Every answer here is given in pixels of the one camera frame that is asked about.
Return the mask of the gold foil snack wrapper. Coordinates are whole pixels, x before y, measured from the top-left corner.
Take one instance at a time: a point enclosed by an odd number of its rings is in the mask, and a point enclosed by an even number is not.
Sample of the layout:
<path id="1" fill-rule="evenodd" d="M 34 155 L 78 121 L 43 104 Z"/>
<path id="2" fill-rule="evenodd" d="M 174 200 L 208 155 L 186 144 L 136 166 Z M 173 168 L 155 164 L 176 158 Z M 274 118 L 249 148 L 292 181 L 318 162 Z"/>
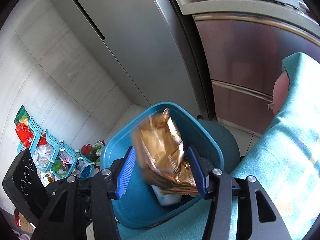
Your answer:
<path id="1" fill-rule="evenodd" d="M 160 194 L 199 194 L 170 109 L 148 114 L 131 138 L 145 183 L 158 187 Z"/>

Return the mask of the teal plastic trash bin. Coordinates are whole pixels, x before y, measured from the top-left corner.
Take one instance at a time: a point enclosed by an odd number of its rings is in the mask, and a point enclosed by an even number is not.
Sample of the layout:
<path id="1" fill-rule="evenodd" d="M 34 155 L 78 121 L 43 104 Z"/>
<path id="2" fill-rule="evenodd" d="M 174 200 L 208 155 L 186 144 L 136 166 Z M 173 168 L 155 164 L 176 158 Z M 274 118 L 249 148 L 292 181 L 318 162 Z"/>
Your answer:
<path id="1" fill-rule="evenodd" d="M 196 148 L 199 155 L 209 159 L 213 166 L 225 169 L 221 147 L 211 134 L 186 110 L 172 102 L 157 103 L 129 122 L 105 145 L 100 158 L 101 168 L 108 168 L 122 158 L 133 145 L 131 133 L 149 116 L 162 113 L 165 108 L 179 130 L 183 143 Z M 127 191 L 112 202 L 114 215 L 120 224 L 132 229 L 146 228 L 179 215 L 201 200 L 201 196 L 183 197 L 176 205 L 162 206 L 150 185 L 144 183 L 138 165 L 134 166 Z"/>

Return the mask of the kitchen counter with cabinets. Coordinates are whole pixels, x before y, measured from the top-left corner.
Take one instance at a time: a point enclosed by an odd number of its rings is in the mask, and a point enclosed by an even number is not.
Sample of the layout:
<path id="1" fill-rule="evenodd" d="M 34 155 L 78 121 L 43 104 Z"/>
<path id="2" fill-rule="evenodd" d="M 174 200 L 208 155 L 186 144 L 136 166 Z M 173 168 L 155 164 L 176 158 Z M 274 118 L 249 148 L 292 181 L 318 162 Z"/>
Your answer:
<path id="1" fill-rule="evenodd" d="M 319 23 L 289 5 L 263 0 L 176 0 L 201 39 L 218 120 L 264 133 L 282 60 L 319 59 Z"/>

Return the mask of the teal patterned tablecloth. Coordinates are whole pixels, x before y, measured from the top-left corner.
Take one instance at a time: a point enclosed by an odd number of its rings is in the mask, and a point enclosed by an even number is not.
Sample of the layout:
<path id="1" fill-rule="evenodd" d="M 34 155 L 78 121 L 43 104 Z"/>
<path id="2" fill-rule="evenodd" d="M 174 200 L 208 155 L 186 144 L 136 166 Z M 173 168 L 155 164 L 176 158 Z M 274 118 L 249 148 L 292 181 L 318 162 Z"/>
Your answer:
<path id="1" fill-rule="evenodd" d="M 292 239 L 319 221 L 319 63 L 304 53 L 283 59 L 286 98 L 268 129 L 232 176 L 255 176 Z"/>

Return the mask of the grey double door refrigerator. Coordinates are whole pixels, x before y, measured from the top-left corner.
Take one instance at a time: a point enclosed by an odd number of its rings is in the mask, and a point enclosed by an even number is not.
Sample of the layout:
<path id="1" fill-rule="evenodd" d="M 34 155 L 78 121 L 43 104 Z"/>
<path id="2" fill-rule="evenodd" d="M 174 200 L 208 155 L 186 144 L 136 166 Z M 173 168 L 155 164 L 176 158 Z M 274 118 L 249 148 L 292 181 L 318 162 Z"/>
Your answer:
<path id="1" fill-rule="evenodd" d="M 86 48 L 135 103 L 174 102 L 215 117 L 196 24 L 176 0 L 51 0 Z"/>

